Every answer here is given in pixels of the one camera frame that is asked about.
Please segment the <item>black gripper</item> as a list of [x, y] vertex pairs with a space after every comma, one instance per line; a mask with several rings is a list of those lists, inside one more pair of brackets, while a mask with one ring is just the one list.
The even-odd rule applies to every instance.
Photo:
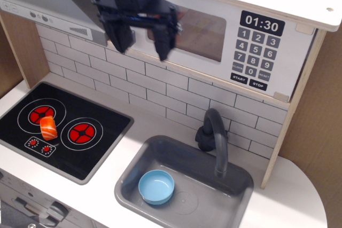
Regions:
[[[118, 19], [134, 27], [152, 28], [154, 46], [160, 61], [165, 61], [175, 47], [177, 32], [182, 31], [178, 21], [179, 9], [167, 0], [92, 0], [98, 8], [101, 22], [105, 17]], [[135, 43], [135, 33], [129, 25], [103, 23], [106, 34], [120, 53]]]

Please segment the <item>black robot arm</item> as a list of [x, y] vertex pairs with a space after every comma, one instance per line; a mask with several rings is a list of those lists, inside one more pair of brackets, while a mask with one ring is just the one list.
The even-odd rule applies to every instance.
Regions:
[[154, 46], [161, 61], [176, 45], [182, 31], [178, 7], [167, 0], [92, 0], [98, 18], [120, 53], [135, 43], [132, 27], [152, 32]]

